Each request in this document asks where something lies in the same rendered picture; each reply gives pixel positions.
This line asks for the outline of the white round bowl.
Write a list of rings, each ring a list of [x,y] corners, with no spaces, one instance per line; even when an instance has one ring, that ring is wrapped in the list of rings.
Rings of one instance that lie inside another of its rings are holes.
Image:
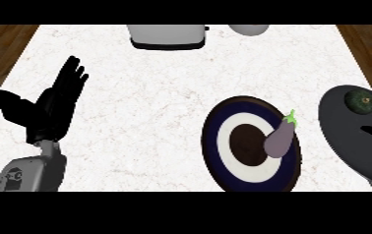
[[[231,25],[231,28],[241,35],[258,36],[268,31],[269,25]]]

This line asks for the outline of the dark green squash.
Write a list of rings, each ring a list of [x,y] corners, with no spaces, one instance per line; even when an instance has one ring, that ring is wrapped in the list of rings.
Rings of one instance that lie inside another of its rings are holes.
[[[372,113],[372,94],[364,89],[352,90],[345,96],[345,104],[359,115]]]

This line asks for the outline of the dark blue and white plate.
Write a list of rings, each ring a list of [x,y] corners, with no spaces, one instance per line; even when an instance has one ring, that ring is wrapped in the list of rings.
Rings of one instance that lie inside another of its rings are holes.
[[[290,192],[302,173],[302,147],[294,138],[287,154],[271,157],[266,137],[286,115],[265,100],[235,96],[212,110],[203,128],[203,155],[210,173],[228,192]]]

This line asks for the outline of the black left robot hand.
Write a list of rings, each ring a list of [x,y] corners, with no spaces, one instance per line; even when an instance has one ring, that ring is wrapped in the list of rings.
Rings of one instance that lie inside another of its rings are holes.
[[[38,102],[0,89],[0,111],[5,119],[27,128],[27,143],[42,140],[58,142],[67,135],[76,102],[89,75],[80,59],[70,56],[60,70],[54,85],[45,90]]]

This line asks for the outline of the grey toaster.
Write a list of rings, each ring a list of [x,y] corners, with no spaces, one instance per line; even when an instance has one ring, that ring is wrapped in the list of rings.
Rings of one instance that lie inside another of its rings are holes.
[[[206,25],[128,25],[136,49],[194,50],[206,45]]]

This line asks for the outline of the purple eggplant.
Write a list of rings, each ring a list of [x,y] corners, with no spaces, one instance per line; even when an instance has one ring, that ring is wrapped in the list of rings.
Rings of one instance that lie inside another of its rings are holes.
[[[263,148],[272,158],[281,158],[291,147],[297,128],[296,110],[284,117],[278,129],[265,140]]]

